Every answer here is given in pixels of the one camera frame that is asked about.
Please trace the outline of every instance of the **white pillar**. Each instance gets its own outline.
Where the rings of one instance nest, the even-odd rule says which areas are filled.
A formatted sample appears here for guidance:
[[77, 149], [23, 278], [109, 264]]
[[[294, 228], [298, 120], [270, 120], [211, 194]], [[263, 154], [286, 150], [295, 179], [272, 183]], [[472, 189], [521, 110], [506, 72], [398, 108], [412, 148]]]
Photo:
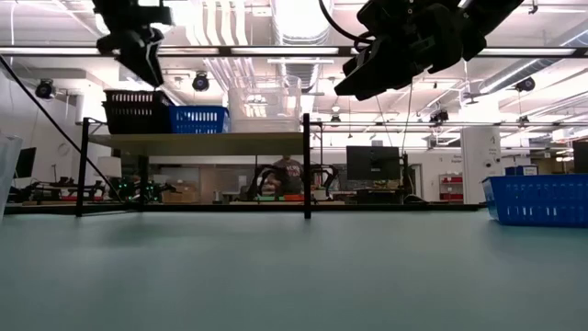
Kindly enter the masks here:
[[484, 202], [482, 180], [501, 176], [500, 131], [497, 127], [468, 127], [461, 130], [464, 203]]

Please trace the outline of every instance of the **clear plastic container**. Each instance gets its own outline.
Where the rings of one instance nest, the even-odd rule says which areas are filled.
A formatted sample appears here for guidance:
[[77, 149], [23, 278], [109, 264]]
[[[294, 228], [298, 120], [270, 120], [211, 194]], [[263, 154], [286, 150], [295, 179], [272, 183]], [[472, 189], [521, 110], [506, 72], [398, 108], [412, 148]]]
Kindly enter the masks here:
[[298, 77], [234, 78], [229, 90], [231, 132], [300, 131], [301, 95]]
[[0, 133], [0, 223], [4, 216], [4, 208], [8, 193], [15, 175], [22, 139], [15, 136], [4, 136]]

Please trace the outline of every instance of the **desk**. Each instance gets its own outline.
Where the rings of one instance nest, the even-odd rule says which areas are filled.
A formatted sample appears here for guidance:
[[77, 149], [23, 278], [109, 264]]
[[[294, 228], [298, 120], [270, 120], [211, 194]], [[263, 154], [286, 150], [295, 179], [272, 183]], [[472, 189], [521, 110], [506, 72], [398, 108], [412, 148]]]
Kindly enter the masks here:
[[0, 330], [585, 330], [588, 231], [488, 219], [8, 215]]

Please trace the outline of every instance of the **black robotic claw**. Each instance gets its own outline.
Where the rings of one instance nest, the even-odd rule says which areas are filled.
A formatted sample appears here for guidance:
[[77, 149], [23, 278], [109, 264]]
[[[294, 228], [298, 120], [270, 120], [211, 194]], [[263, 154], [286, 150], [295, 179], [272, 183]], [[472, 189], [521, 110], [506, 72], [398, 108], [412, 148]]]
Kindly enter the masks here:
[[473, 58], [523, 0], [369, 0], [357, 13], [375, 39], [347, 62], [339, 96], [364, 100]]
[[173, 25], [169, 7], [139, 6], [137, 0], [93, 0], [94, 11], [101, 14], [110, 34], [99, 39], [96, 47], [101, 54], [112, 54], [122, 65], [134, 72], [145, 83], [157, 87], [164, 83], [157, 52], [164, 40], [152, 23]]

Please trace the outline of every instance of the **shelf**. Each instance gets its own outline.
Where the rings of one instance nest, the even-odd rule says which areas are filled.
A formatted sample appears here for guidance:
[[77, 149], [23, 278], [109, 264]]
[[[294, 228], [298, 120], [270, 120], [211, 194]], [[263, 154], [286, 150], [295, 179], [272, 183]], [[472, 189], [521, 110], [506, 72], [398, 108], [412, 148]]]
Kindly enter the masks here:
[[144, 156], [302, 154], [303, 134], [96, 134], [89, 142]]

